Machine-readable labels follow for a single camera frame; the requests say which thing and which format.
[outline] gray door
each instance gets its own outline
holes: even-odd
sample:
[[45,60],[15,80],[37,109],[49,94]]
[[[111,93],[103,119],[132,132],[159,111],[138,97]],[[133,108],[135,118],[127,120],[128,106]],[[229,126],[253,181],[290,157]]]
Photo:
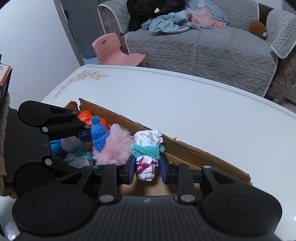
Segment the gray door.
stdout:
[[82,58],[95,56],[92,43],[104,34],[97,7],[99,0],[60,0]]

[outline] blue yarn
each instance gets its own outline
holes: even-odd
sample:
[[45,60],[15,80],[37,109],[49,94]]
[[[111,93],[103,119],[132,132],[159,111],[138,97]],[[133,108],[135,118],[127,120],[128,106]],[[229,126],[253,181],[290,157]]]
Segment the blue yarn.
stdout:
[[157,146],[141,146],[138,144],[131,144],[131,148],[133,150],[133,155],[137,158],[143,155],[150,156],[152,158],[155,158],[156,160],[160,159],[159,150],[161,149],[161,152],[164,152],[165,148],[163,145],[160,145],[159,148]]
[[100,124],[100,118],[98,116],[94,116],[91,119],[92,127],[91,127],[91,137],[92,143],[95,149],[98,152],[101,152],[106,144],[106,138],[109,136],[109,132],[106,131],[105,127]]
[[52,159],[53,160],[62,161],[67,155],[67,152],[64,151],[62,148],[61,139],[51,141],[50,142],[50,149],[52,152]]

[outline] brown plush toy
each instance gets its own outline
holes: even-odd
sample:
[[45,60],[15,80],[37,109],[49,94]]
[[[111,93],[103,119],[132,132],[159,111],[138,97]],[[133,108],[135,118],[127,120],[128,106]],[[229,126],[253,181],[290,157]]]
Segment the brown plush toy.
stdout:
[[250,24],[248,32],[257,35],[259,38],[266,39],[267,38],[267,30],[263,23],[258,20],[253,20]]

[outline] white table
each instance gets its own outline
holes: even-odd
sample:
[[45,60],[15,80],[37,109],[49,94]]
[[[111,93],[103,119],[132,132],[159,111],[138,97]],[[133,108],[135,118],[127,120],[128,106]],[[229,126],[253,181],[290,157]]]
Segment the white table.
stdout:
[[[91,75],[96,71],[108,76]],[[276,234],[296,240],[296,114],[215,81],[140,67],[84,65],[43,102],[64,107],[71,100],[79,103],[78,98],[159,129],[249,173],[253,185],[275,196],[283,207]],[[187,125],[180,125],[184,120]]]

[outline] black bag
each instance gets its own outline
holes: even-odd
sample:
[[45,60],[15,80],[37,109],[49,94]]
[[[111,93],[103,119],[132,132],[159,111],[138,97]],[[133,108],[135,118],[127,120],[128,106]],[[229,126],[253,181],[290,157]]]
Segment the black bag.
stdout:
[[185,0],[127,0],[126,6],[131,17],[128,30],[136,31],[148,18],[182,11]]

